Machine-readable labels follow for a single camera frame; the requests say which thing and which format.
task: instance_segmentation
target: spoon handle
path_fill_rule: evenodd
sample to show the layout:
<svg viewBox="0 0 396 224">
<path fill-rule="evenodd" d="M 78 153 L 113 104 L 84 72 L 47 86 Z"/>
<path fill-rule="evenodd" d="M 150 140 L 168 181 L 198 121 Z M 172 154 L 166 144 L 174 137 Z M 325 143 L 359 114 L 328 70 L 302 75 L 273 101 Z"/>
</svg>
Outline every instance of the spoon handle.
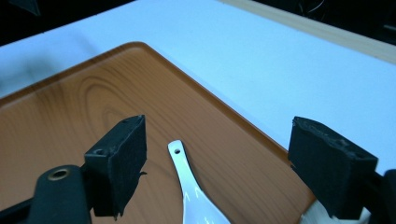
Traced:
<svg viewBox="0 0 396 224">
<path fill-rule="evenodd" d="M 186 152 L 180 140 L 173 141 L 168 145 L 169 153 L 177 170 L 183 197 L 200 189 L 194 175 L 192 174 Z"/>
</svg>

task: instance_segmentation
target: white plastic utensil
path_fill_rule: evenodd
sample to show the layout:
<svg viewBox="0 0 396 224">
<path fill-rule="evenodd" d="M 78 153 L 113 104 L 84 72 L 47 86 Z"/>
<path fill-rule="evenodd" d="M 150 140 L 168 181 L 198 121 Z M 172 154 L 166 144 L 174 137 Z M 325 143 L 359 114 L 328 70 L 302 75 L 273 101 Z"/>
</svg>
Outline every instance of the white plastic utensil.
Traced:
<svg viewBox="0 0 396 224">
<path fill-rule="evenodd" d="M 180 140 L 168 145 L 183 193 L 183 224 L 222 224 L 230 221 L 206 197 L 192 174 Z"/>
</svg>

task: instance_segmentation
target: spoon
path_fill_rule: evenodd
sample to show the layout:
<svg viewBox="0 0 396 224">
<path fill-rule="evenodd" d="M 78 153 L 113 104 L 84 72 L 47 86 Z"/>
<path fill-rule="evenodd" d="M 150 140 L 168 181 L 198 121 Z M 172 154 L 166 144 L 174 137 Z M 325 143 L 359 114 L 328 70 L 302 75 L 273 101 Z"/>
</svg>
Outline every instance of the spoon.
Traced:
<svg viewBox="0 0 396 224">
<path fill-rule="evenodd" d="M 222 224 L 230 221 L 198 186 L 180 140 L 168 145 L 183 193 L 183 224 Z"/>
</svg>

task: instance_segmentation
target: white tabletop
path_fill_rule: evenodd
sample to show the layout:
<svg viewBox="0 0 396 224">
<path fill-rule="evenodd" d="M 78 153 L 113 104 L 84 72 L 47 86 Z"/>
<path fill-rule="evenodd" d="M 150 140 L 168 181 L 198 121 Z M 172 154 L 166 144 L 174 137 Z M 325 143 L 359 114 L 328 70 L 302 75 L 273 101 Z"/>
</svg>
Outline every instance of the white tabletop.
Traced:
<svg viewBox="0 0 396 224">
<path fill-rule="evenodd" d="M 218 1 L 141 0 L 0 47 L 0 96 L 142 41 L 289 147 L 314 119 L 396 168 L 396 64 Z"/>
</svg>

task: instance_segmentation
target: wood grain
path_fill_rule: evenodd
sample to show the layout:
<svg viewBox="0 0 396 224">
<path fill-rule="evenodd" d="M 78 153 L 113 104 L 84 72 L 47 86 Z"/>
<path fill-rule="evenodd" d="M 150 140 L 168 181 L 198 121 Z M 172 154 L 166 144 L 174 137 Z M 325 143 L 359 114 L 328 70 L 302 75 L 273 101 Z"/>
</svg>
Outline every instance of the wood grain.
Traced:
<svg viewBox="0 0 396 224">
<path fill-rule="evenodd" d="M 139 114 L 147 119 L 148 174 L 118 223 L 182 222 L 167 152 L 175 139 L 232 223 L 297 223 L 314 201 L 286 150 L 153 49 L 129 43 L 0 101 L 0 209 L 32 197 L 48 169 L 82 165 L 83 154 L 118 121 Z"/>
</svg>

